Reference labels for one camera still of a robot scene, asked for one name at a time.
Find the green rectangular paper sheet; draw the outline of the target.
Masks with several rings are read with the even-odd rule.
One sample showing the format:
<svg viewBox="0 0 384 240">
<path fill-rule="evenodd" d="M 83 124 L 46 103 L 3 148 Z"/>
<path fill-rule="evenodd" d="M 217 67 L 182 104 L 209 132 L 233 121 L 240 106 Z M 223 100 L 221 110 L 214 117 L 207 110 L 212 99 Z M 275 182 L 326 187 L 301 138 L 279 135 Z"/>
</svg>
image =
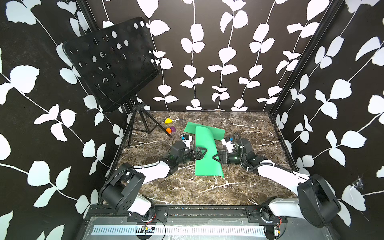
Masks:
<svg viewBox="0 0 384 240">
<path fill-rule="evenodd" d="M 226 133 L 224 129 L 218 129 L 192 122 L 187 123 L 186 127 L 184 128 L 184 132 L 195 135 L 197 129 L 203 130 L 203 132 L 206 134 L 211 134 L 213 139 L 216 141 L 221 141 L 225 137 Z"/>
</svg>

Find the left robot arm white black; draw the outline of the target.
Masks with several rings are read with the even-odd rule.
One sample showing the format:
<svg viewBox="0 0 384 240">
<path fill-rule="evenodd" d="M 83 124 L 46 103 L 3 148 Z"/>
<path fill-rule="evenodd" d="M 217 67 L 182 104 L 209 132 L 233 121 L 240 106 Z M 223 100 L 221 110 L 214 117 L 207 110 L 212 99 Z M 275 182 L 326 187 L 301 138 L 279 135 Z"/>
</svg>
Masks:
<svg viewBox="0 0 384 240">
<path fill-rule="evenodd" d="M 132 212 L 151 218 L 154 207 L 150 200 L 140 196 L 142 185 L 171 176 L 179 165 L 202 160 L 207 152 L 206 148 L 198 147 L 195 151 L 177 141 L 156 163 L 144 166 L 124 163 L 101 188 L 101 198 L 118 214 Z"/>
</svg>

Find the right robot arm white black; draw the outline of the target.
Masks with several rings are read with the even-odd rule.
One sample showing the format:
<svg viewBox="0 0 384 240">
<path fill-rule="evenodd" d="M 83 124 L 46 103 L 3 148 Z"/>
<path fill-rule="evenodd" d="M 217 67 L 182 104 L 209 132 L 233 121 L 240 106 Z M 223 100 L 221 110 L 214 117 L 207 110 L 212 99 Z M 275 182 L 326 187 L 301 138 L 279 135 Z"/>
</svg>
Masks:
<svg viewBox="0 0 384 240">
<path fill-rule="evenodd" d="M 294 199 L 272 197 L 265 201 L 260 213 L 267 223 L 278 217 L 291 217 L 322 228 L 342 209 L 322 176 L 301 174 L 259 156 L 246 139 L 236 141 L 231 152 L 218 152 L 213 160 L 220 164 L 240 165 L 247 172 L 272 180 L 296 195 Z"/>
</svg>

